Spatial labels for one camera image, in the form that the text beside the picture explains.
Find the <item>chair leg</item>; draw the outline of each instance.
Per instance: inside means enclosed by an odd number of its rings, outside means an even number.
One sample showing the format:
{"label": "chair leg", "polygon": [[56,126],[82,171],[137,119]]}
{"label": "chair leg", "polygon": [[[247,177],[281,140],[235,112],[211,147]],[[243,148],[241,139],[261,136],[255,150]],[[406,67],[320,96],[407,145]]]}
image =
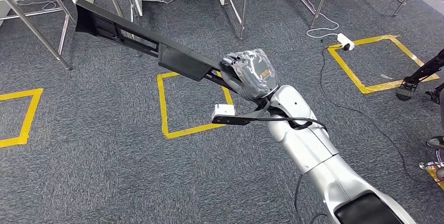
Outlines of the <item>chair leg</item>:
{"label": "chair leg", "polygon": [[60,54],[51,46],[51,44],[43,37],[43,35],[37,30],[31,21],[23,14],[13,0],[4,0],[11,9],[22,19],[22,21],[31,29],[31,31],[39,38],[39,40],[48,48],[48,50],[54,55],[54,57],[62,64],[65,70],[71,70],[71,67],[65,62]]}

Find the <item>tripod leg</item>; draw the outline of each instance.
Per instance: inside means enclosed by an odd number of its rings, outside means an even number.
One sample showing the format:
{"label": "tripod leg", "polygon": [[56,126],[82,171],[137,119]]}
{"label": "tripod leg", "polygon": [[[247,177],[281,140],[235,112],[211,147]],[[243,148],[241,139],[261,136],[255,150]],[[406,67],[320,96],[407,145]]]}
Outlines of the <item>tripod leg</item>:
{"label": "tripod leg", "polygon": [[412,92],[416,90],[419,82],[425,77],[431,76],[441,70],[444,66],[444,49],[438,55],[430,59],[426,64],[419,67],[411,76],[404,78],[402,84],[399,86],[396,96],[401,100],[409,100],[412,98]]}

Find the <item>black tripod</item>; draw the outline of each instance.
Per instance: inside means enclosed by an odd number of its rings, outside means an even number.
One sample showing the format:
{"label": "black tripod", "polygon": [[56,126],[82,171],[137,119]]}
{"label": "black tripod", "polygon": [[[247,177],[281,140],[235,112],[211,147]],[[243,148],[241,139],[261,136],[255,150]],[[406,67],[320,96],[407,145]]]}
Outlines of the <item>black tripod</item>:
{"label": "black tripod", "polygon": [[[418,84],[441,70],[444,66],[444,49],[438,55],[426,64],[421,66],[413,75],[404,78],[402,84],[399,86],[396,96],[401,100],[409,100],[412,98],[412,92],[416,90]],[[444,83],[435,88],[434,91],[427,91],[426,94],[430,96],[432,102],[439,104],[439,93],[444,89]]]}

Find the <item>yellow tape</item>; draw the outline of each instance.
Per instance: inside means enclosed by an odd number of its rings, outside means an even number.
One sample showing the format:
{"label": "yellow tape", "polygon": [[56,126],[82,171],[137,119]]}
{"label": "yellow tape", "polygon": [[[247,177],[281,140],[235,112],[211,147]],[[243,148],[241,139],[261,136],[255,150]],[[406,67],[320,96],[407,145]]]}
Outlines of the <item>yellow tape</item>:
{"label": "yellow tape", "polygon": [[348,67],[348,65],[344,62],[344,60],[336,52],[336,49],[338,49],[338,48],[337,47],[333,48],[333,47],[334,46],[330,46],[328,48],[328,52],[330,52],[330,54],[333,56],[333,58],[336,60],[336,62],[338,62],[339,66],[342,67],[342,69],[345,71],[345,73],[348,75],[348,77],[352,80],[352,82],[354,82],[356,87],[358,87],[358,89],[362,93],[366,94],[367,90],[365,89],[365,86],[361,83],[359,78],[353,73],[353,71]]}
{"label": "yellow tape", "polygon": [[[177,74],[175,72],[169,72],[169,73],[164,73],[164,74],[158,74],[156,77],[157,86],[158,86],[158,90],[159,90],[159,104],[160,104],[160,114],[161,114],[161,120],[162,120],[162,124],[161,124],[162,125],[162,133],[165,135],[165,137],[167,139],[173,139],[173,138],[177,138],[177,137],[181,137],[181,136],[185,136],[185,135],[189,135],[189,134],[193,134],[193,133],[211,130],[214,128],[225,126],[225,125],[220,125],[220,124],[206,124],[206,125],[187,128],[184,130],[169,132],[168,117],[167,117],[167,103],[165,100],[165,89],[163,86],[163,79],[168,78],[168,77],[177,76],[177,75],[179,75],[179,74]],[[224,92],[224,96],[227,101],[227,104],[232,105],[233,101],[232,101],[232,98],[230,95],[230,91],[228,89],[226,89],[225,87],[222,87],[222,90]]]}
{"label": "yellow tape", "polygon": [[438,177],[436,176],[436,171],[438,169],[440,169],[438,166],[430,165],[427,167],[427,172],[433,178],[433,180],[436,182],[436,184],[438,184],[439,187],[441,187],[441,189],[444,190],[444,181],[439,181]]}
{"label": "yellow tape", "polygon": [[28,91],[21,91],[21,92],[14,92],[14,93],[0,95],[0,101],[31,96],[31,101],[29,102],[28,110],[26,111],[19,136],[0,140],[0,148],[16,144],[27,143],[29,137],[29,130],[31,129],[31,123],[34,118],[34,114],[36,113],[37,105],[39,103],[40,95],[42,94],[42,92],[43,89],[39,88],[39,89],[30,89]]}
{"label": "yellow tape", "polygon": [[165,74],[157,75],[157,87],[159,89],[160,115],[162,118],[162,133],[166,136],[168,134],[168,118],[167,118],[167,103],[165,101],[165,91],[163,88],[163,80],[162,80],[163,75]]}
{"label": "yellow tape", "polygon": [[[366,43],[372,43],[372,42],[378,42],[381,40],[391,40],[396,46],[398,46],[399,49],[401,49],[409,58],[411,58],[415,63],[417,63],[419,66],[423,66],[424,63],[421,62],[421,60],[416,57],[407,47],[405,47],[398,39],[396,39],[397,36],[393,35],[385,35],[385,36],[377,36],[377,37],[370,37],[370,38],[364,38],[359,39],[356,41],[353,41],[354,44],[361,45]],[[383,84],[375,84],[370,86],[364,86],[362,82],[359,80],[359,78],[353,73],[353,71],[348,67],[348,65],[344,62],[344,60],[339,56],[339,54],[336,52],[338,48],[341,47],[341,44],[334,44],[328,47],[328,51],[333,56],[333,58],[338,62],[339,66],[345,71],[345,73],[348,75],[348,77],[352,80],[352,82],[356,85],[356,87],[364,94],[377,92],[377,91],[383,91],[386,89],[392,89],[397,88],[401,85],[402,80],[392,81],[388,83]],[[425,79],[425,81],[430,81],[434,79],[438,79],[439,76],[437,74],[433,74],[432,76]]]}

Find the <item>clear plastic wrap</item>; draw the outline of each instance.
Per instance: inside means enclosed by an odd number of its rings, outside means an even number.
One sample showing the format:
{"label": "clear plastic wrap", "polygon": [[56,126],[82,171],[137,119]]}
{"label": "clear plastic wrap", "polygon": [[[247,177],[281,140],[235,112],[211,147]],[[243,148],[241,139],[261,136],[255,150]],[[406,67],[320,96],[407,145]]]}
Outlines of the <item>clear plastic wrap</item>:
{"label": "clear plastic wrap", "polygon": [[231,61],[234,71],[254,98],[265,97],[278,86],[276,70],[262,49],[230,53],[225,61]]}

